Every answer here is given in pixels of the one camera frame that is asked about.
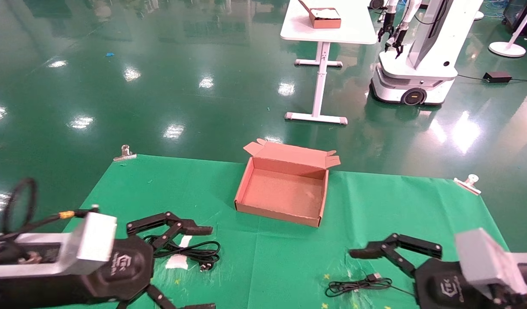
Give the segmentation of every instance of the open cardboard box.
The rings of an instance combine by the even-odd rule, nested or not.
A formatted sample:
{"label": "open cardboard box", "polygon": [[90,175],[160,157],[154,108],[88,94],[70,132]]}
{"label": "open cardboard box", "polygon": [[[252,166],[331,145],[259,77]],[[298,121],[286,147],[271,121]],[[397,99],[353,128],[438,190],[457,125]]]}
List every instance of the open cardboard box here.
{"label": "open cardboard box", "polygon": [[244,147],[252,157],[235,197],[238,211],[319,227],[328,168],[336,151],[321,151],[257,139]]}
{"label": "open cardboard box", "polygon": [[321,7],[321,6],[317,7],[317,4],[311,2],[310,0],[299,0],[299,2],[305,8],[305,10],[309,12],[309,20],[311,21],[311,25],[313,26],[313,28],[316,28],[316,29],[332,28],[334,29],[334,28],[339,28],[341,26],[341,18],[339,17],[340,14],[338,14],[338,18],[335,18],[335,19],[328,19],[328,18],[323,19],[323,18],[316,17],[312,12],[312,10],[325,10],[325,9],[336,11],[336,8]]}

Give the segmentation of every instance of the green epoxy floor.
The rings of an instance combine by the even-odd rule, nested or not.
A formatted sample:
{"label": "green epoxy floor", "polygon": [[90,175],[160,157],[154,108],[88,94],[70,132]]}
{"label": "green epoxy floor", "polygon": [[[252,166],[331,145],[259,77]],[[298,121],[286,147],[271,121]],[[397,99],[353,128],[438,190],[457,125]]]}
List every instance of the green epoxy floor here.
{"label": "green epoxy floor", "polygon": [[[0,0],[0,193],[33,176],[41,217],[78,207],[124,143],[246,162],[262,137],[336,149],[337,170],[475,173],[510,248],[527,251],[527,82],[458,78],[442,108],[389,106],[368,94],[381,45],[332,45],[344,68],[328,70],[323,113],[349,125],[285,121],[311,112],[317,76],[293,65],[316,44],[279,37],[285,12],[284,0]],[[459,73],[527,79],[527,55],[487,50],[509,37],[500,19],[476,22]]]}

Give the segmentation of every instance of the white floor lamp stand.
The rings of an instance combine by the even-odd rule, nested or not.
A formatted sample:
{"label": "white floor lamp stand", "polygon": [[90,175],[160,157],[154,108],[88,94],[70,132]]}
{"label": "white floor lamp stand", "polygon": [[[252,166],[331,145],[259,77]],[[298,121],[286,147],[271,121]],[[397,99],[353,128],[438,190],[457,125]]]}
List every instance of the white floor lamp stand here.
{"label": "white floor lamp stand", "polygon": [[481,11],[477,11],[477,13],[475,14],[475,18],[473,18],[473,20],[482,20],[483,17],[485,17],[485,14],[483,14],[483,12]]}
{"label": "white floor lamp stand", "polygon": [[517,27],[515,33],[513,33],[511,40],[509,42],[495,42],[489,45],[489,50],[497,55],[503,55],[504,57],[517,58],[523,57],[526,51],[523,47],[520,47],[517,44],[513,44],[521,31],[527,25],[527,15],[523,18],[523,21]]}

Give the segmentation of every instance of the green tablecloth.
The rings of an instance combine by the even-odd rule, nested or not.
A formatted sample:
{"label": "green tablecloth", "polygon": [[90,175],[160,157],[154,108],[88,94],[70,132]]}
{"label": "green tablecloth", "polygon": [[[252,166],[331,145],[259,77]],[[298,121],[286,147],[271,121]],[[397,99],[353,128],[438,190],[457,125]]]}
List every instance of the green tablecloth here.
{"label": "green tablecloth", "polygon": [[[505,246],[483,200],[451,180],[330,172],[326,208],[319,228],[235,211],[233,200],[244,164],[139,155],[114,162],[83,204],[99,204],[125,225],[173,211],[199,225],[214,226],[221,260],[210,272],[166,269],[157,259],[153,284],[178,307],[216,303],[217,309],[391,309],[417,308],[414,299],[390,289],[360,291],[334,299],[324,295],[330,280],[359,280],[379,272],[393,285],[412,290],[412,282],[385,259],[359,261],[348,248],[404,233],[444,246],[444,260],[457,260],[454,233],[483,227]],[[66,230],[77,224],[72,221]],[[399,251],[419,266],[426,257]],[[114,308],[116,303],[91,308]],[[130,308],[155,307],[145,295]]]}

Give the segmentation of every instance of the table foot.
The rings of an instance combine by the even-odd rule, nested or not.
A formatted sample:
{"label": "table foot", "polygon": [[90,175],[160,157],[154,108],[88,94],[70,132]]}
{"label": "table foot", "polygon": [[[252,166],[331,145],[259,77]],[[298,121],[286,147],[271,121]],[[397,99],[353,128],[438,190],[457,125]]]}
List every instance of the table foot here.
{"label": "table foot", "polygon": [[[307,60],[307,59],[296,59],[294,61],[294,64],[305,64],[305,65],[319,65],[320,61],[316,60]],[[343,67],[344,64],[341,61],[327,61],[327,65],[331,67]]]}
{"label": "table foot", "polygon": [[312,114],[301,114],[301,113],[286,113],[285,119],[296,119],[299,121],[319,121],[319,122],[330,122],[338,124],[347,124],[346,117],[334,117],[334,116],[317,116],[313,117]]}

